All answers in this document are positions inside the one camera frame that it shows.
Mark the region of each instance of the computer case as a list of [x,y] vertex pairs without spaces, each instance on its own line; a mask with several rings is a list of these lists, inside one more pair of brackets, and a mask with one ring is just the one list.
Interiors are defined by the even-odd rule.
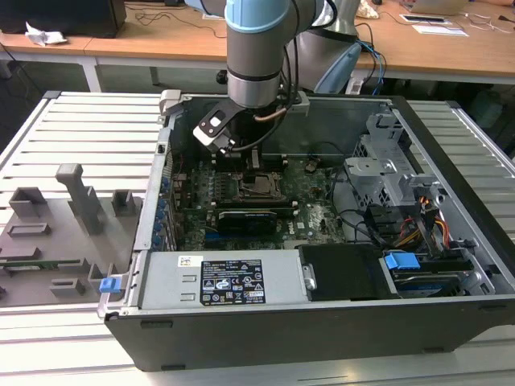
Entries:
[[126,19],[123,0],[1,0],[0,29],[16,34],[25,22],[43,31],[114,38]]

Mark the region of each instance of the circuit board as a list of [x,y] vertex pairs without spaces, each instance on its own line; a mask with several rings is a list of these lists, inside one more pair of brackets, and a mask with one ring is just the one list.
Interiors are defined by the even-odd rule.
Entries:
[[[185,170],[186,176],[182,180],[188,183],[184,184],[180,195],[176,194],[176,198],[182,197],[177,208],[183,222],[179,250],[293,249],[301,244],[345,242],[344,232],[327,197],[331,185],[330,170],[317,169],[307,173],[306,164],[306,158],[293,159],[283,172],[277,173],[281,195],[295,200],[298,209],[294,216],[277,219],[274,234],[261,236],[223,237],[211,221],[212,201],[220,198],[219,182],[233,181],[237,177],[236,171],[216,172],[202,162],[195,169]],[[227,190],[231,195],[233,183]]]

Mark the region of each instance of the wooden desk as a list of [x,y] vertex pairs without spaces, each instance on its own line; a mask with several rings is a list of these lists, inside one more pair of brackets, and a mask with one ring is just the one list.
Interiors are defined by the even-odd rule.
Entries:
[[[377,11],[388,12],[400,23],[406,23],[399,17],[407,13],[406,9],[393,0],[385,0]],[[396,23],[387,14],[380,14],[375,20],[357,18],[356,24],[371,26],[376,49],[388,62],[386,77],[515,84],[515,25],[498,20],[500,14],[515,19],[513,8],[473,2],[464,11],[492,16],[494,26],[512,33],[480,30],[461,15],[447,17],[454,23],[449,27],[462,27],[469,37],[422,35],[412,26]],[[366,26],[357,29],[362,40],[370,41]],[[372,64],[370,55],[362,54],[352,74],[353,82],[349,83],[366,78]]]
[[84,50],[85,54],[161,60],[211,60],[225,63],[227,31],[224,20],[202,19],[202,14],[191,8],[182,10],[164,8],[162,18],[153,22],[148,18],[140,21],[136,19],[136,16],[159,13],[157,8],[156,10],[127,8],[126,23],[118,32],[117,38],[92,39]]
[[[379,12],[388,12],[400,23],[406,10],[394,0],[384,0]],[[144,6],[129,3],[125,26],[116,39],[70,38],[70,43],[40,47],[32,44],[23,35],[4,35],[1,41],[18,60],[48,61],[80,64],[92,92],[101,91],[102,64],[144,66],[153,68],[153,83],[157,83],[158,67],[222,69],[227,57],[224,21],[205,20],[192,9],[173,9],[148,5],[155,9],[141,10]],[[167,15],[143,26],[137,14]],[[515,19],[513,8],[470,3],[465,10],[471,13],[492,16],[493,24],[513,34],[500,31],[482,31],[471,27],[463,16],[449,19],[460,24],[469,37],[445,35],[421,35],[410,25],[401,25],[387,14],[377,20],[357,18],[356,23],[368,23],[373,29],[376,49],[388,61],[385,77],[420,80],[449,80],[476,83],[515,84],[515,31],[513,24],[497,20],[500,14]],[[358,27],[360,37],[369,41],[366,27]],[[0,51],[0,60],[9,56]],[[363,54],[352,73],[348,91],[358,90],[373,66],[370,55]]]

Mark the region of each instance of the paper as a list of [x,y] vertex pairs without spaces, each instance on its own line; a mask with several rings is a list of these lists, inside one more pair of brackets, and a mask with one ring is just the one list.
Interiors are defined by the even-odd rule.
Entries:
[[459,28],[449,27],[434,27],[434,26],[413,26],[419,34],[428,35],[449,35],[449,36],[468,36],[463,30]]
[[40,31],[37,28],[31,27],[29,23],[25,23],[27,26],[27,32],[25,36],[29,38],[32,43],[38,44],[45,47],[47,44],[66,43],[67,40],[63,37],[63,34],[57,31],[45,32]]
[[359,18],[379,18],[379,14],[367,3],[367,0],[360,0],[356,16]]

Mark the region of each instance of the power supply label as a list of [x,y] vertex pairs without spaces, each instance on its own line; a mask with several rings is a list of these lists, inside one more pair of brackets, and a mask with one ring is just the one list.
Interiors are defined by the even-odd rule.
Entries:
[[261,260],[202,261],[200,302],[204,306],[266,303]]

